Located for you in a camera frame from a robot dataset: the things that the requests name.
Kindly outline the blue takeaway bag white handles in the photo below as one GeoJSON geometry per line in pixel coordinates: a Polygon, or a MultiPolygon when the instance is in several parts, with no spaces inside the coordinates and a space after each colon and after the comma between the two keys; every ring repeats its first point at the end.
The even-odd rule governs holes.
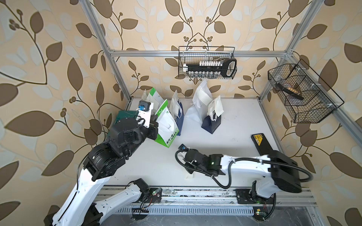
{"type": "Polygon", "coordinates": [[[179,133],[177,134],[177,136],[180,136],[183,129],[184,112],[183,112],[183,105],[178,98],[177,90],[174,92],[173,97],[171,99],[170,112],[179,129],[179,133]]]}

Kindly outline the white bag back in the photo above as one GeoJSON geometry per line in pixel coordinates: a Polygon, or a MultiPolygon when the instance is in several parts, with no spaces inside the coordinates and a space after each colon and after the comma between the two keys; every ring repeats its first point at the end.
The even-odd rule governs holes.
{"type": "Polygon", "coordinates": [[[207,82],[208,80],[203,80],[196,88],[192,98],[193,105],[186,112],[187,118],[196,121],[200,125],[207,116],[208,105],[213,100],[207,82]]]}

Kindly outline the green white cool tea bag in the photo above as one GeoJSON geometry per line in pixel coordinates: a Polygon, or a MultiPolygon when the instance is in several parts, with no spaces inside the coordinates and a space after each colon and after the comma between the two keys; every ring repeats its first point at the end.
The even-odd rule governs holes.
{"type": "Polygon", "coordinates": [[[152,88],[147,95],[146,101],[153,103],[153,109],[151,112],[155,114],[165,100],[159,95],[155,88],[152,88]]]}

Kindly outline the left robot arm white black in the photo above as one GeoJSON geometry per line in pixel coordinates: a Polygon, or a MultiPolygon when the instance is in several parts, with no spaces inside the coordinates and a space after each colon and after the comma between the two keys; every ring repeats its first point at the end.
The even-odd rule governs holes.
{"type": "Polygon", "coordinates": [[[84,158],[77,172],[77,183],[71,194],[56,212],[44,219],[46,226],[99,226],[117,210],[133,202],[145,202],[152,196],[143,179],[131,181],[118,194],[95,201],[103,186],[147,139],[156,140],[158,123],[145,119],[122,118],[114,124],[108,138],[95,146],[84,158]]]}

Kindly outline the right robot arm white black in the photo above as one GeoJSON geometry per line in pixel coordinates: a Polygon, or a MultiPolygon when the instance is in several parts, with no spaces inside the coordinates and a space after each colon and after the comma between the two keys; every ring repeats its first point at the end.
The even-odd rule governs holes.
{"type": "Polygon", "coordinates": [[[268,199],[280,191],[301,193],[302,183],[314,178],[311,172],[276,150],[258,157],[233,157],[223,154],[205,155],[181,145],[174,156],[189,174],[203,174],[223,189],[231,187],[234,172],[260,176],[251,186],[250,195],[254,199],[268,199]]]}

